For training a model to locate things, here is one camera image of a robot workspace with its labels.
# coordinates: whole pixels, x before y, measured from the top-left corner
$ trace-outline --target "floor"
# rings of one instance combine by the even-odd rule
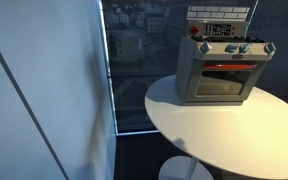
[[[177,155],[188,156],[160,133],[118,136],[115,180],[157,180],[162,164]],[[259,180],[203,165],[214,180]]]

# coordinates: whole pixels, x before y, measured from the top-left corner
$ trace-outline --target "oven knob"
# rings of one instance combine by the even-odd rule
[[[251,48],[251,44],[248,43],[248,44],[242,44],[240,46],[240,53],[247,53],[247,51],[249,51]]]
[[[225,52],[233,53],[238,48],[238,45],[229,44],[225,48]]]
[[[204,54],[208,53],[211,49],[212,49],[212,46],[210,44],[208,44],[207,42],[205,42],[200,48],[200,50]]]
[[[264,51],[267,53],[267,54],[272,54],[274,53],[276,50],[276,47],[275,45],[270,42],[269,44],[267,44],[265,47],[264,47]]]

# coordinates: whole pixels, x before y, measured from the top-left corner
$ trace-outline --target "table pedestal base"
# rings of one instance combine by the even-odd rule
[[[159,180],[214,180],[207,169],[186,156],[175,156],[168,159],[161,167]]]

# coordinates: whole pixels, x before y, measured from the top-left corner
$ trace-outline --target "oven control panel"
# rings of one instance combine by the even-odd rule
[[[200,21],[189,20],[186,36],[202,37],[245,37],[246,21]]]

